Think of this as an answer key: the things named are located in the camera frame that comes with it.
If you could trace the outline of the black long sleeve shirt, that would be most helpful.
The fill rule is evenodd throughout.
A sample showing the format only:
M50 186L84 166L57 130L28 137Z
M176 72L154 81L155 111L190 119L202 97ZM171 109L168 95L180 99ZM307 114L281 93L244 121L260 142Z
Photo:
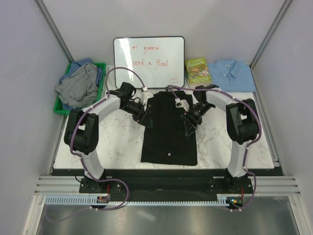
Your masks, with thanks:
M153 128L144 132L141 162L166 165L196 166L196 135L186 137L185 124L181 117L183 108L177 108L175 97L186 100L191 106L192 96L184 91L161 91L150 98Z

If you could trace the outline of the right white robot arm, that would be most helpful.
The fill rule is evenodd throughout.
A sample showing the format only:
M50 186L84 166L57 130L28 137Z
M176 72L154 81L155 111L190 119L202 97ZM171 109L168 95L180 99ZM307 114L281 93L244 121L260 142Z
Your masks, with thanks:
M197 130L202 124L202 117L211 108L219 108L225 113L226 130L232 140L232 148L224 187L228 192L234 193L242 186L240 177L248 174L248 149L262 134L255 102L250 98L239 100L217 85L198 86L193 90L193 95L198 101L193 106L189 106L186 100L175 98L176 107L184 109L181 117L184 121L185 136L188 137Z

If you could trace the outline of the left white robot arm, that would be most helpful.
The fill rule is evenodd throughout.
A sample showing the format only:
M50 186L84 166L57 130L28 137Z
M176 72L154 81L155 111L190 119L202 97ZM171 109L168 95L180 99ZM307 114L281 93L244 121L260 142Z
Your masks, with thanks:
M64 135L64 142L70 147L72 155L78 156L85 175L91 179L90 187L96 192L107 188L107 180L103 178L104 168L96 151L99 142L99 123L111 113L122 110L132 115L138 124L153 128L151 105L148 100L154 94L147 88L142 88L139 102L133 96L136 88L130 83L123 82L117 90L107 92L98 102L84 108L70 111Z

